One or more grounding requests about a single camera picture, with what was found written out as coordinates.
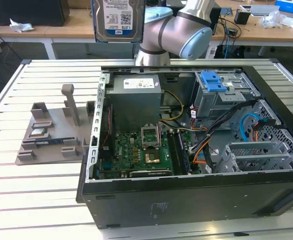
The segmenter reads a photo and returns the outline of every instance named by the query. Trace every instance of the blue box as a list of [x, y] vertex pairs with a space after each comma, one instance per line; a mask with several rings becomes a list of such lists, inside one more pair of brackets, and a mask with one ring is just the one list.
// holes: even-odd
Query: blue box
[[277, 0], [275, 3], [276, 6], [280, 6], [280, 11], [292, 13], [293, 14], [293, 0]]

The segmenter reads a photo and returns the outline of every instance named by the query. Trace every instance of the hard drive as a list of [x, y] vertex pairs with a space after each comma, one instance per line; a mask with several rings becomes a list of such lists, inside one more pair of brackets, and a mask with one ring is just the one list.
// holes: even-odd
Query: hard drive
[[144, 0], [91, 0], [91, 7], [97, 42], [142, 42]]

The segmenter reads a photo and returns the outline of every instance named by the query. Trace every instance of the sticker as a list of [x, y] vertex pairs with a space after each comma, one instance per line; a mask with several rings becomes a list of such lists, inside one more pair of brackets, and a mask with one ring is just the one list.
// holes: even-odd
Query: sticker
[[233, 87], [232, 82], [223, 82], [222, 83], [225, 87]]
[[168, 202], [152, 203], [149, 213], [150, 219], [158, 219], [162, 217], [169, 207]]
[[132, 30], [133, 9], [129, 0], [103, 0], [104, 28], [116, 30], [114, 34], [122, 35], [122, 30]]
[[211, 167], [209, 167], [209, 165], [205, 165], [205, 170], [206, 170], [209, 174], [212, 173], [212, 169], [211, 169]]
[[123, 81], [124, 89], [154, 89], [153, 78], [130, 78]]
[[36, 145], [47, 145], [47, 144], [49, 144], [49, 142], [48, 141], [38, 141], [35, 144]]
[[197, 112], [194, 110], [191, 110], [191, 118], [196, 119], [197, 118]]

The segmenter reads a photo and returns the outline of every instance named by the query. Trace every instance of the connector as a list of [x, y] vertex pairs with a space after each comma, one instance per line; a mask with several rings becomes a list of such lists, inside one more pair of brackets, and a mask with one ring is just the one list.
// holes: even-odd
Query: connector
[[263, 118], [257, 121], [256, 125], [252, 125], [252, 129], [254, 131], [260, 131], [263, 130], [264, 126], [273, 126], [276, 128], [276, 120], [272, 118]]

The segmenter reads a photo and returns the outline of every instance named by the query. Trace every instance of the green circuit board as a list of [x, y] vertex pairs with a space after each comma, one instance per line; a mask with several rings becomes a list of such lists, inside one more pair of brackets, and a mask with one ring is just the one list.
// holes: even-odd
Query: green circuit board
[[[139, 170], [170, 170], [174, 175], [167, 133], [160, 135], [158, 149], [144, 149], [142, 147], [141, 132], [117, 133], [115, 137], [115, 152], [112, 160], [100, 162], [101, 172], [106, 179], [125, 177], [125, 172]], [[182, 133], [185, 149], [191, 145], [191, 136], [188, 132]], [[144, 132], [144, 140], [156, 140], [153, 132]]]

